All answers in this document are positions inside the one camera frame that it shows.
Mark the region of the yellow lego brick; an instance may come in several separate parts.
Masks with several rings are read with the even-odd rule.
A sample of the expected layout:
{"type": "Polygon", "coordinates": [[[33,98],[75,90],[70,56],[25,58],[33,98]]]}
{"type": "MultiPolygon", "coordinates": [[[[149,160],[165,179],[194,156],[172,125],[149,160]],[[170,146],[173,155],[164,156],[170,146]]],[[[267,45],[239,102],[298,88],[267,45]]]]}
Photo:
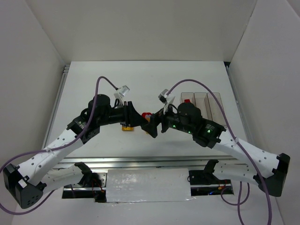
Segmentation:
{"type": "Polygon", "coordinates": [[[134,131],[134,128],[122,125],[121,130],[122,131],[134,131]]]}

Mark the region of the red flower lego piece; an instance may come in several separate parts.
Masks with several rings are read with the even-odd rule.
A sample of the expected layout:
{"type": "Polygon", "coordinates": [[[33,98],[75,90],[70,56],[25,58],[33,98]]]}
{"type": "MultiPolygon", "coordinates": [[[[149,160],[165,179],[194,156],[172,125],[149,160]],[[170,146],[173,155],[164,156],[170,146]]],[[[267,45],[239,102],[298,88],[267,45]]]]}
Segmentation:
{"type": "Polygon", "coordinates": [[[151,118],[151,116],[152,116],[152,113],[150,113],[150,112],[143,112],[143,113],[142,113],[142,116],[143,116],[148,122],[150,122],[150,118],[151,118]]]}

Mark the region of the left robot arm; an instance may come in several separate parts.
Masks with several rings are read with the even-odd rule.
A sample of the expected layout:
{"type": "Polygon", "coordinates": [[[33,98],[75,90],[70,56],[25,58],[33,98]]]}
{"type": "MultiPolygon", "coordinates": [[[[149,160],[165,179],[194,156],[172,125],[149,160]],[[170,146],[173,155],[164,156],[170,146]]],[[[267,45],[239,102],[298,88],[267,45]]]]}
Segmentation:
{"type": "Polygon", "coordinates": [[[17,166],[10,163],[4,167],[6,189],[22,209],[27,209],[45,193],[66,185],[100,186],[99,176],[83,162],[65,169],[55,170],[54,167],[68,154],[98,135],[101,126],[115,123],[137,127],[147,124],[147,120],[135,110],[130,101],[123,106],[112,107],[108,96],[96,95],[63,133],[40,153],[17,166]]]}

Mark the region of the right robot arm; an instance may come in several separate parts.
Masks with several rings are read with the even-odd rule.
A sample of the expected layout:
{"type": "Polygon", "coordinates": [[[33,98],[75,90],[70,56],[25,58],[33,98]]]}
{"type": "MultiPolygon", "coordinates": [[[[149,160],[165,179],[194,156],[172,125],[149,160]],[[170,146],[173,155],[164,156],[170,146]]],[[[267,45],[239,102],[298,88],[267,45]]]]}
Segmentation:
{"type": "Polygon", "coordinates": [[[200,109],[192,103],[181,103],[177,112],[161,109],[151,115],[142,130],[155,138],[158,125],[161,125],[163,133],[172,128],[190,134],[200,146],[221,151],[241,162],[239,165],[226,165],[219,160],[209,160],[204,169],[209,178],[243,181],[258,186],[271,196],[282,195],[290,163],[287,154],[273,154],[233,138],[229,129],[203,118],[200,109]]]}

